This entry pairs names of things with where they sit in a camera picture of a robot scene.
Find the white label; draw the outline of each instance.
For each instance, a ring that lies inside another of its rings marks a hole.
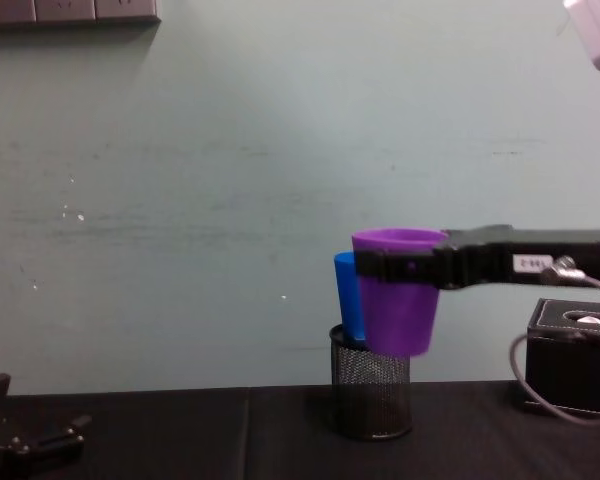
[[[513,271],[516,273],[540,273],[553,265],[551,255],[514,255]]]

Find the black table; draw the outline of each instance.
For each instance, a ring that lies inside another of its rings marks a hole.
[[[329,387],[16,397],[35,429],[94,417],[80,463],[40,480],[600,480],[600,429],[511,405],[509,382],[413,385],[413,431],[364,443],[327,426]]]

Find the plastic cup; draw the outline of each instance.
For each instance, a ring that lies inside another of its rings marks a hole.
[[[437,230],[394,228],[357,232],[352,242],[354,251],[409,253],[430,250],[446,237]],[[412,357],[429,349],[437,288],[363,276],[358,277],[358,285],[366,343],[372,352]]]
[[[334,257],[336,282],[340,299],[340,313],[344,332],[354,340],[364,340],[362,307],[358,292],[358,278],[353,252],[342,252]]]

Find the mesh pencil holder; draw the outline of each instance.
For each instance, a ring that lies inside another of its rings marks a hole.
[[[376,355],[331,329],[333,420],[338,433],[358,440],[388,440],[411,430],[409,357]]]

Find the black leather box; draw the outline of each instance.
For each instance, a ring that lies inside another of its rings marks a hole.
[[[529,322],[526,380],[549,402],[571,413],[600,414],[600,303],[542,299]],[[539,409],[530,399],[526,407]]]

